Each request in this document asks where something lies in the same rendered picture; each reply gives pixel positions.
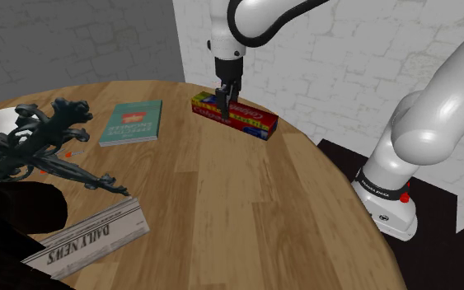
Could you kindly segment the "red toothpaste box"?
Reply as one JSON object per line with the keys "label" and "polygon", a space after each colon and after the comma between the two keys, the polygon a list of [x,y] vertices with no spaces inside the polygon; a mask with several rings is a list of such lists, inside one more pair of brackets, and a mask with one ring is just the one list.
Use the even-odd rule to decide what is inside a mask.
{"label": "red toothpaste box", "polygon": [[224,119],[216,105],[216,96],[205,91],[191,98],[191,107],[198,115],[265,141],[270,138],[278,126],[277,115],[232,101],[229,105],[229,116]]}

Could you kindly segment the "teal book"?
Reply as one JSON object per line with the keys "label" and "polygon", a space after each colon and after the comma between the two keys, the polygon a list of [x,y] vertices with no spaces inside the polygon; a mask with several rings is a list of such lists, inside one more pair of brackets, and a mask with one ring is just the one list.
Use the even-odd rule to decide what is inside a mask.
{"label": "teal book", "polygon": [[99,139],[101,147],[158,139],[162,100],[123,103],[115,106]]}

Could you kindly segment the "round wooden table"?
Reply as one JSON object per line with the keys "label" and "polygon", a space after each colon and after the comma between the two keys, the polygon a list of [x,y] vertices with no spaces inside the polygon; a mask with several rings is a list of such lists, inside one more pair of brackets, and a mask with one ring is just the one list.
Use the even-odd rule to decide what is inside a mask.
{"label": "round wooden table", "polygon": [[[348,179],[280,121],[263,141],[193,113],[200,87],[121,81],[0,101],[85,100],[93,119],[73,161],[136,197],[150,232],[66,278],[76,290],[407,290]],[[101,147],[118,104],[162,100],[158,139]]]}

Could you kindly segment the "folded newspaper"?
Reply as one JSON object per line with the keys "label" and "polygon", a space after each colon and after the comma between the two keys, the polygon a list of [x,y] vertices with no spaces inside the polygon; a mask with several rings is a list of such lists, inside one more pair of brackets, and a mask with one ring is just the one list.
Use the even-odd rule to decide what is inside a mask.
{"label": "folded newspaper", "polygon": [[139,201],[127,197],[45,238],[22,263],[61,280],[148,232]]}

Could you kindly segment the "black ornate iron candelabra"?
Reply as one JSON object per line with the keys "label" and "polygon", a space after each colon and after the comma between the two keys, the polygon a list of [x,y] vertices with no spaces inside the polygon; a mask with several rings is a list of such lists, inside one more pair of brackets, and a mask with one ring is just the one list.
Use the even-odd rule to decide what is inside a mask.
{"label": "black ornate iron candelabra", "polygon": [[93,119],[86,101],[55,99],[52,116],[46,115],[36,104],[15,106],[20,115],[18,127],[7,135],[7,145],[0,150],[0,182],[14,182],[29,177],[38,169],[51,175],[84,184],[88,189],[105,189],[128,196],[124,186],[115,186],[115,178],[107,174],[97,177],[78,165],[59,159],[56,154],[62,146],[76,139],[87,142],[90,135],[85,129],[74,129]]}

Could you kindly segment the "dark brown rounded object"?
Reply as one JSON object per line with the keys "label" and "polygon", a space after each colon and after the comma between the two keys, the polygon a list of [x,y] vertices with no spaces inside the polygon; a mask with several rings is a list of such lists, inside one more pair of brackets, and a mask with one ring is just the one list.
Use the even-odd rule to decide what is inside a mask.
{"label": "dark brown rounded object", "polygon": [[30,236],[63,229],[67,217],[63,193],[53,185],[0,182],[0,290],[75,290],[23,263],[45,249]]}

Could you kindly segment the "dark robot stand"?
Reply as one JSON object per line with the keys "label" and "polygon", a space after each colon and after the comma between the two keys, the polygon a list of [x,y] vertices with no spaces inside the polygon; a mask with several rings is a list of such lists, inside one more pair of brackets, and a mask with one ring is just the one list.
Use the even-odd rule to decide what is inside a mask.
{"label": "dark robot stand", "polygon": [[464,229],[457,227],[457,196],[415,177],[410,179],[418,227],[400,241],[385,236],[408,290],[464,290]]}

